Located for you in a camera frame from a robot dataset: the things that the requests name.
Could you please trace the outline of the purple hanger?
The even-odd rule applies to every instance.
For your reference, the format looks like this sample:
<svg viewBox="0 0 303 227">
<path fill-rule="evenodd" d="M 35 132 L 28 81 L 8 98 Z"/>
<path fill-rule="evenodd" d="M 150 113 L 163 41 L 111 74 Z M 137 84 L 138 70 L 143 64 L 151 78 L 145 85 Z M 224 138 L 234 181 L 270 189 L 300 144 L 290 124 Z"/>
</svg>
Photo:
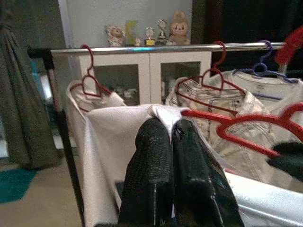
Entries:
<svg viewBox="0 0 303 227">
<path fill-rule="evenodd" d="M 262 78 L 270 78 L 271 76 L 275 76 L 286 83 L 296 84 L 299 79 L 290 79 L 287 77 L 285 72 L 272 71 L 268 69 L 268 66 L 264 63 L 265 59 L 270 57 L 273 52 L 273 45 L 268 40 L 261 40 L 260 43 L 264 43 L 268 52 L 262 55 L 259 59 L 259 62 L 253 65 L 252 68 L 244 68 L 235 70 L 232 75 L 236 75 L 238 72 L 243 72 L 251 75 L 253 78 L 262 79 Z M 295 52 L 299 49 L 300 46 L 296 46 L 293 44 L 286 44 L 282 49 L 280 49 L 276 54 L 275 61 L 281 63 L 282 65 L 287 65 L 291 59 L 293 58 Z"/>
</svg>

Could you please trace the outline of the white garment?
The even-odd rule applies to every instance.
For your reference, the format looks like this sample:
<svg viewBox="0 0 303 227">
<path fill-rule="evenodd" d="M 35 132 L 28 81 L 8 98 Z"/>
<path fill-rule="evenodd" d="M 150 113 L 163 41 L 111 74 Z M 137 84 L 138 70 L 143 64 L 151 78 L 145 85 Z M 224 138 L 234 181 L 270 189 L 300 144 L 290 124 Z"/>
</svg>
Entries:
<svg viewBox="0 0 303 227">
<path fill-rule="evenodd" d="M 82 91 L 79 80 L 74 80 L 68 85 L 66 95 L 67 117 L 79 150 L 80 160 L 83 162 L 87 113 L 99 108 L 125 106 L 125 102 L 116 92 L 111 92 L 109 95 L 103 95 L 102 97 L 86 95 Z"/>
</svg>

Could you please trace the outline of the small crystal trophy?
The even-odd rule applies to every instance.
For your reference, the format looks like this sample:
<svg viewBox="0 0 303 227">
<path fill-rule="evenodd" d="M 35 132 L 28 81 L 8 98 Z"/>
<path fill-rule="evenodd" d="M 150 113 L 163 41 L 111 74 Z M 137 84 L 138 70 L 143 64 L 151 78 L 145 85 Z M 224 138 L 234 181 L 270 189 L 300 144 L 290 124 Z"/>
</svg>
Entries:
<svg viewBox="0 0 303 227">
<path fill-rule="evenodd" d="M 156 40 L 154 39 L 154 29 L 150 26 L 146 27 L 146 39 L 144 40 L 145 46 L 154 46 L 156 44 Z"/>
</svg>

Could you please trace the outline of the tall silver trophy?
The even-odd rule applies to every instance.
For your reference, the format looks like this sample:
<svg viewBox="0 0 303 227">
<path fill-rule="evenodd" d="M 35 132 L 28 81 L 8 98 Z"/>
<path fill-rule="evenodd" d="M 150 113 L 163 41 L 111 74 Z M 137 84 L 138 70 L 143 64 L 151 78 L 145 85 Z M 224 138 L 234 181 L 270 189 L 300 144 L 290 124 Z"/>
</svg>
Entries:
<svg viewBox="0 0 303 227">
<path fill-rule="evenodd" d="M 160 33 L 158 35 L 156 45 L 165 45 L 166 42 L 168 41 L 168 38 L 167 38 L 166 33 L 165 33 L 166 25 L 167 25 L 167 22 L 164 19 L 159 19 L 158 20 L 158 27 L 160 29 Z"/>
</svg>

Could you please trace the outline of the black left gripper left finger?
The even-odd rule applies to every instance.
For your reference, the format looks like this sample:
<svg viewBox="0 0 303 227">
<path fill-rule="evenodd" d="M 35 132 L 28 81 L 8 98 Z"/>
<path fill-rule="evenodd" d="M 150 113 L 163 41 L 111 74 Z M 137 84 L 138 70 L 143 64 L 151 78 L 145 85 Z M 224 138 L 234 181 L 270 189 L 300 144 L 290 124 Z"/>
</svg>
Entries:
<svg viewBox="0 0 303 227">
<path fill-rule="evenodd" d="M 170 221 L 174 194 L 169 134 L 157 118 L 145 121 L 126 170 L 118 222 L 162 226 Z"/>
</svg>

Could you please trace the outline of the floral plush bear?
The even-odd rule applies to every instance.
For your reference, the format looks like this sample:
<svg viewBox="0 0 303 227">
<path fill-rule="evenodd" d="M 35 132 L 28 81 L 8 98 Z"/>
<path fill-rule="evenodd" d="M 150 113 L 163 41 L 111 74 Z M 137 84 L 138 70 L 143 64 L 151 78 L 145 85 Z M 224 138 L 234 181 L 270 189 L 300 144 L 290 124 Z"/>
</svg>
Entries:
<svg viewBox="0 0 303 227">
<path fill-rule="evenodd" d="M 122 28 L 108 25 L 106 26 L 107 41 L 110 47 L 121 47 L 125 42 L 125 32 Z"/>
</svg>

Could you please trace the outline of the teal rug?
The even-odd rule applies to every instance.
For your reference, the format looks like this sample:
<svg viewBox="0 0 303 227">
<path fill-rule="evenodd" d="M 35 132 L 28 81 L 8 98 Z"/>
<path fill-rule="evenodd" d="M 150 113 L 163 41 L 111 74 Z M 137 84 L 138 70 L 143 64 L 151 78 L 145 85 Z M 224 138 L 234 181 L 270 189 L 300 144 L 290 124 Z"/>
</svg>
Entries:
<svg viewBox="0 0 303 227">
<path fill-rule="evenodd" d="M 22 168 L 0 172 L 0 204 L 22 199 L 36 173 Z"/>
</svg>

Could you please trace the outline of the grey curtain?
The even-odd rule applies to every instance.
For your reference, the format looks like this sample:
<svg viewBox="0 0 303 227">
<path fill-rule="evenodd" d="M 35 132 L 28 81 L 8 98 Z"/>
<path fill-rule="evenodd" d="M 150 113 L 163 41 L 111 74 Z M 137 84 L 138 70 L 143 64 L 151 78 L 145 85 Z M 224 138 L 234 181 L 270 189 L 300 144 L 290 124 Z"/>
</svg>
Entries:
<svg viewBox="0 0 303 227">
<path fill-rule="evenodd" d="M 26 169 L 60 162 L 42 99 L 12 29 L 14 0 L 0 0 L 0 117 L 10 161 Z"/>
</svg>

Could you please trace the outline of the silver clothes rack rail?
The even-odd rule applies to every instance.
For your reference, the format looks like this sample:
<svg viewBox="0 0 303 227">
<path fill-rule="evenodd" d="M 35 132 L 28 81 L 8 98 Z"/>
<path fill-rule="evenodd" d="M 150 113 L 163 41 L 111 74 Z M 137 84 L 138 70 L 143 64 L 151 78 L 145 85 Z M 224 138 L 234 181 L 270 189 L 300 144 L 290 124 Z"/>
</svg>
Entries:
<svg viewBox="0 0 303 227">
<path fill-rule="evenodd" d="M 226 51 L 259 51 L 268 49 L 263 42 L 257 43 L 229 43 L 225 44 Z M 184 46 L 146 46 L 146 47 L 99 47 L 91 49 L 94 54 L 123 54 L 145 52 L 220 52 L 222 48 L 218 44 L 195 44 Z M 83 55 L 87 48 L 51 50 L 53 56 Z"/>
</svg>

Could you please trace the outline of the white shirt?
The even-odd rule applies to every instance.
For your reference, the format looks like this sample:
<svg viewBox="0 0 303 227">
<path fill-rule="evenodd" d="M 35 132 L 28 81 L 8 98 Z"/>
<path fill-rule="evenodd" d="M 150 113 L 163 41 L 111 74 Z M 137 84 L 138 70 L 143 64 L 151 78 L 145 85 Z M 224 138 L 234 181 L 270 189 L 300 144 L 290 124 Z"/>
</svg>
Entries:
<svg viewBox="0 0 303 227">
<path fill-rule="evenodd" d="M 140 126 L 156 117 L 171 131 L 186 110 L 145 104 L 95 109 L 87 114 L 83 158 L 86 227 L 117 223 L 121 199 L 116 183 L 124 180 Z M 303 193 L 252 180 L 218 154 L 215 158 L 225 171 L 245 227 L 303 227 Z"/>
</svg>

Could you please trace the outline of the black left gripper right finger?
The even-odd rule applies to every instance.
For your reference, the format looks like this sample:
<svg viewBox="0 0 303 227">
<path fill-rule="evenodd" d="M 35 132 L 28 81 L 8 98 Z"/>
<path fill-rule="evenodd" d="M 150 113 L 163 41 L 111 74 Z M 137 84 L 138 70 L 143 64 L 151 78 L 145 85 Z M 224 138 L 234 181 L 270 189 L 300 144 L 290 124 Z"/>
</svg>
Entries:
<svg viewBox="0 0 303 227">
<path fill-rule="evenodd" d="M 197 128 L 182 119 L 172 129 L 175 215 L 184 227 L 244 227 L 228 180 Z"/>
</svg>

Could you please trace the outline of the red heart hanger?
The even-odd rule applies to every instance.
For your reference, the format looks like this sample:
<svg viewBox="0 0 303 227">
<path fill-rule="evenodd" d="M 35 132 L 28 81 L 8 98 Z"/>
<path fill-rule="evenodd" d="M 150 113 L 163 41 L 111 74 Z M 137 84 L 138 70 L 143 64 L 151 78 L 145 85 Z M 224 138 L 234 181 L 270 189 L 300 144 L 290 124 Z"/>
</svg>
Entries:
<svg viewBox="0 0 303 227">
<path fill-rule="evenodd" d="M 212 90 L 217 90 L 217 91 L 222 92 L 222 91 L 224 91 L 224 89 L 223 89 L 224 84 L 228 84 L 228 85 L 230 85 L 231 87 L 233 87 L 234 89 L 240 91 L 241 93 L 246 94 L 246 92 L 244 91 L 244 89 L 240 88 L 239 86 L 235 85 L 234 83 L 232 83 L 232 82 L 230 82 L 230 81 L 227 81 L 227 80 L 225 80 L 225 79 L 223 78 L 223 74 L 222 74 L 222 72 L 218 69 L 218 66 L 219 66 L 220 64 L 222 64 L 222 63 L 224 62 L 225 58 L 226 58 L 226 53 L 227 53 L 227 51 L 226 51 L 226 46 L 225 46 L 225 44 L 224 44 L 222 41 L 214 41 L 213 44 L 219 45 L 219 46 L 221 47 L 221 50 L 223 51 L 223 52 L 222 52 L 222 55 L 221 55 L 221 57 L 220 57 L 220 59 L 219 59 L 218 61 L 214 62 L 214 63 L 212 64 L 212 67 L 209 68 L 209 69 L 207 69 L 202 75 L 190 77 L 190 78 L 188 78 L 188 79 L 185 79 L 185 80 L 179 82 L 179 83 L 177 84 L 176 88 L 175 88 L 175 93 L 176 93 L 177 95 L 181 96 L 181 97 L 184 97 L 184 98 L 189 99 L 189 100 L 191 100 L 191 101 L 194 101 L 194 102 L 196 102 L 196 103 L 199 103 L 199 104 L 208 106 L 208 107 L 210 107 L 210 108 L 218 109 L 218 110 L 221 110 L 221 111 L 230 112 L 232 115 L 236 115 L 237 112 L 234 111 L 234 110 L 230 110 L 230 109 L 226 109 L 226 108 L 223 108 L 223 107 L 218 107 L 218 106 L 215 106 L 215 105 L 207 104 L 207 103 L 198 101 L 198 100 L 196 100 L 196 99 L 194 99 L 194 98 L 191 98 L 191 97 L 186 96 L 186 95 L 184 95 L 184 94 L 182 94 L 182 93 L 179 92 L 179 86 L 180 86 L 181 83 L 183 83 L 183 82 L 185 82 L 185 81 L 187 81 L 187 80 L 190 80 L 190 79 L 199 78 L 199 79 L 201 79 L 201 80 L 200 80 L 200 85 L 201 85 L 202 87 L 206 87 L 206 88 L 209 88 L 209 89 L 212 89 Z M 212 72 L 212 71 L 213 71 L 213 72 L 216 72 L 217 74 L 220 75 L 220 77 L 221 77 L 221 86 L 220 86 L 220 87 L 213 87 L 213 86 L 205 85 L 205 84 L 203 83 L 203 80 L 204 80 L 205 75 L 206 75 L 207 73 Z"/>
<path fill-rule="evenodd" d="M 88 96 L 91 96 L 93 98 L 97 98 L 98 101 L 101 101 L 102 98 L 103 98 L 103 95 L 102 95 L 102 92 L 105 91 L 109 94 L 111 94 L 111 91 L 109 89 L 107 89 L 106 87 L 102 86 L 99 81 L 95 78 L 95 76 L 93 76 L 91 74 L 91 70 L 94 68 L 94 56 L 93 56 L 93 51 L 92 49 L 86 45 L 86 44 L 83 44 L 81 45 L 81 49 L 87 49 L 88 52 L 89 52 L 89 55 L 90 55 L 90 65 L 87 67 L 87 73 L 86 75 L 81 79 L 81 82 L 78 83 L 78 84 L 75 84 L 75 85 L 72 85 L 72 87 L 70 88 L 70 91 L 72 92 L 74 89 L 76 88 L 81 88 L 82 89 L 82 92 L 83 94 L 85 95 L 85 97 L 88 97 Z M 89 78 L 89 79 L 92 79 L 95 83 L 95 85 L 97 86 L 97 89 L 98 89 L 98 93 L 95 94 L 95 93 L 90 93 L 90 92 L 87 92 L 85 90 L 85 80 Z"/>
<path fill-rule="evenodd" d="M 274 124 L 283 128 L 286 131 L 291 132 L 303 143 L 303 102 L 292 103 L 286 107 L 278 116 L 272 114 L 246 114 L 238 117 L 227 117 L 214 113 L 206 113 L 197 110 L 186 110 L 182 112 L 183 116 L 207 119 L 211 121 L 219 122 L 219 126 L 216 132 L 219 137 L 226 139 L 230 142 L 234 142 L 238 145 L 243 145 L 256 152 L 268 156 L 269 158 L 281 156 L 273 149 L 263 147 L 259 144 L 255 144 L 249 140 L 233 136 L 227 132 L 227 129 L 235 124 L 247 123 L 247 122 L 266 122 Z"/>
</svg>

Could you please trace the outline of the white glass-door cabinet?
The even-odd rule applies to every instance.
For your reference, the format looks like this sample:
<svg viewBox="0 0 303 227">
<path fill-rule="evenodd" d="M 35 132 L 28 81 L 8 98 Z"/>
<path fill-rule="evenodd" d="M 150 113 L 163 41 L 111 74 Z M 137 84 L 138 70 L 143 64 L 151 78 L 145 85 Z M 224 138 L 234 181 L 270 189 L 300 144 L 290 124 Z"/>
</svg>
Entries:
<svg viewBox="0 0 303 227">
<path fill-rule="evenodd" d="M 210 68 L 211 55 L 211 52 L 94 54 L 91 74 L 131 105 L 161 103 L 175 78 L 191 77 Z"/>
</svg>

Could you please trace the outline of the dark wooden door frame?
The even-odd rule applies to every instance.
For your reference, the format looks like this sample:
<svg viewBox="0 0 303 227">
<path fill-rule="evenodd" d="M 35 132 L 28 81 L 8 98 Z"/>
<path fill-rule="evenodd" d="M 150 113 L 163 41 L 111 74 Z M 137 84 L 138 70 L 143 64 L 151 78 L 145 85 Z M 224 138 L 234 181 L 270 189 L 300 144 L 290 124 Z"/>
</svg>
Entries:
<svg viewBox="0 0 303 227">
<path fill-rule="evenodd" d="M 192 0 L 191 43 L 220 40 L 224 0 Z"/>
</svg>

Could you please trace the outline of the beige plush doll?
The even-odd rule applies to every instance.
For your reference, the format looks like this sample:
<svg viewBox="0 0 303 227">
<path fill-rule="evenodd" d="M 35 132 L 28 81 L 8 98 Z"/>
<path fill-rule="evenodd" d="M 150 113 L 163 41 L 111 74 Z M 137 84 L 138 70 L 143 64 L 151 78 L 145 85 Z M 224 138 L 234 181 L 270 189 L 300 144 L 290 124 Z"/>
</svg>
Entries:
<svg viewBox="0 0 303 227">
<path fill-rule="evenodd" d="M 170 24 L 169 39 L 175 45 L 189 45 L 190 40 L 187 37 L 188 29 L 189 25 L 185 13 L 180 10 L 175 11 Z"/>
</svg>

